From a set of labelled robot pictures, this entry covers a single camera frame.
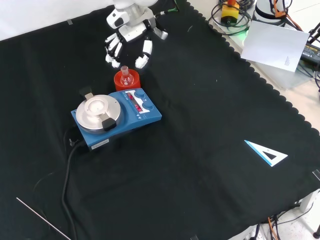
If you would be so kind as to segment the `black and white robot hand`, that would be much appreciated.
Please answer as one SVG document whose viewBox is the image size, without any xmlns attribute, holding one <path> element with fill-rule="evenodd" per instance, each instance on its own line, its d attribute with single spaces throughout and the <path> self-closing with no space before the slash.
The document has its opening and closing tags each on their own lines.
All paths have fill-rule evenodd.
<svg viewBox="0 0 320 240">
<path fill-rule="evenodd" d="M 124 9 L 114 9 L 106 18 L 108 25 L 115 33 L 105 39 L 105 61 L 113 68 L 119 68 L 119 60 L 124 45 L 144 37 L 142 55 L 135 60 L 135 67 L 143 69 L 148 63 L 153 50 L 153 41 L 149 33 L 154 33 L 165 40 L 168 33 L 157 26 L 156 16 L 148 7 L 133 4 Z"/>
</svg>

